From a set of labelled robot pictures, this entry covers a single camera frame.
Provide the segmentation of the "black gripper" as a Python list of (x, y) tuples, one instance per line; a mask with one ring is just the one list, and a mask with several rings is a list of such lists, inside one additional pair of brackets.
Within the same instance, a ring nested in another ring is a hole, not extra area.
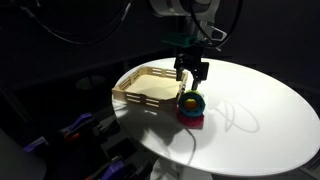
[(176, 81), (182, 80), (183, 70), (188, 70), (193, 76), (191, 90), (198, 88), (201, 80), (207, 79), (209, 63), (202, 62), (204, 48), (201, 46), (191, 46), (179, 48), (175, 59), (174, 68), (176, 69)]

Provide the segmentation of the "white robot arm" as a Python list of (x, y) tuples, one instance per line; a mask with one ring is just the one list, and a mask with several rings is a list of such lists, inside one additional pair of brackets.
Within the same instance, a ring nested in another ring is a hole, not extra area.
[(177, 47), (174, 68), (176, 80), (188, 70), (193, 76), (191, 89), (207, 79), (209, 64), (203, 62), (205, 48), (217, 49), (227, 39), (228, 33), (214, 26), (220, 0), (149, 0), (157, 16), (184, 17), (180, 32), (168, 33), (163, 42)]

